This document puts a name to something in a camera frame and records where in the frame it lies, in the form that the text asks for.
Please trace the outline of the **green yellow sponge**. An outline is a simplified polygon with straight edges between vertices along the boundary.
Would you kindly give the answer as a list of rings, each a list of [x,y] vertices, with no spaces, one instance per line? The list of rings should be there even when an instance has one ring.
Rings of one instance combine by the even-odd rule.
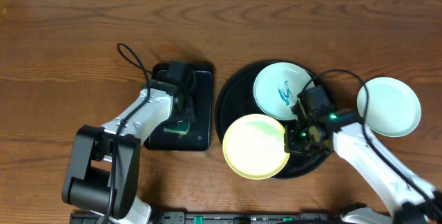
[[[190,123],[189,122],[178,122],[166,124],[163,128],[165,133],[174,133],[178,135],[186,135],[189,132]]]

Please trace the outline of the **yellow plate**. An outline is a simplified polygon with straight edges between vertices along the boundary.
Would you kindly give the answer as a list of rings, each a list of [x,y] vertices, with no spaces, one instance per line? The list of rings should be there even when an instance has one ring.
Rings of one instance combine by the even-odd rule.
[[[284,137],[285,128],[268,115],[242,116],[224,134],[224,159],[243,178],[268,179],[278,174],[289,160]]]

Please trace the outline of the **white plate with blue splat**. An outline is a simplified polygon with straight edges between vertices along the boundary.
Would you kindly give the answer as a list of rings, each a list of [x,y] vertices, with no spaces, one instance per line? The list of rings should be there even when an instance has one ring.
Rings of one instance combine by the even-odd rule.
[[[413,132],[421,120],[421,103],[404,82],[392,77],[377,77],[361,87],[356,98],[358,112],[366,124],[387,137],[401,137]]]

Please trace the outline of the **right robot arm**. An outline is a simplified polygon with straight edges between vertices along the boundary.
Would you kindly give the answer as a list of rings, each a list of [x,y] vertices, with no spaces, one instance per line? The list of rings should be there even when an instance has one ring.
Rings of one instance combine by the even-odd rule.
[[[336,153],[367,181],[393,223],[441,222],[441,191],[396,158],[351,109],[300,115],[285,127],[285,150]]]

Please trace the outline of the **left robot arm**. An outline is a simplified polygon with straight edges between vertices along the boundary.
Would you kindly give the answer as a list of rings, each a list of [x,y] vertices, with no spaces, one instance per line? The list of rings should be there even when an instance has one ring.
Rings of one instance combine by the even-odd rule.
[[[154,81],[116,118],[76,133],[61,191],[63,202],[99,214],[98,223],[148,223],[151,206],[137,196],[144,142],[164,122],[187,119],[191,96]]]

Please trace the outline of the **black rectangular tray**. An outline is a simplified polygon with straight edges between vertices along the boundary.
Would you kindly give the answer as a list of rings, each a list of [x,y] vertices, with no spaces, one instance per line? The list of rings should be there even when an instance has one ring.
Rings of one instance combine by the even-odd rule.
[[[161,123],[148,137],[144,146],[150,150],[165,151],[205,151],[211,141],[211,115],[213,104],[213,65],[210,63],[191,64],[195,74],[190,83],[193,90],[189,93],[193,100],[195,120],[190,123],[186,135],[165,133],[163,128],[168,122]]]

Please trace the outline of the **white plate with M stain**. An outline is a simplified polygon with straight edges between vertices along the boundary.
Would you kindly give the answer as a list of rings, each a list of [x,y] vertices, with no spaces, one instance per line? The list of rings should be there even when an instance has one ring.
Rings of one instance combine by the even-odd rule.
[[[311,75],[298,65],[276,62],[262,69],[253,83],[256,104],[265,114],[283,121],[296,120],[292,108]]]

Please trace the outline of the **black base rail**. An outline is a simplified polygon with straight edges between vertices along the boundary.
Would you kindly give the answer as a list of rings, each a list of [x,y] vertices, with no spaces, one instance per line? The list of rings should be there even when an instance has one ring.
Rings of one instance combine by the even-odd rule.
[[[152,224],[330,224],[342,223],[333,215],[324,213],[301,214],[186,214],[158,212],[148,223]]]

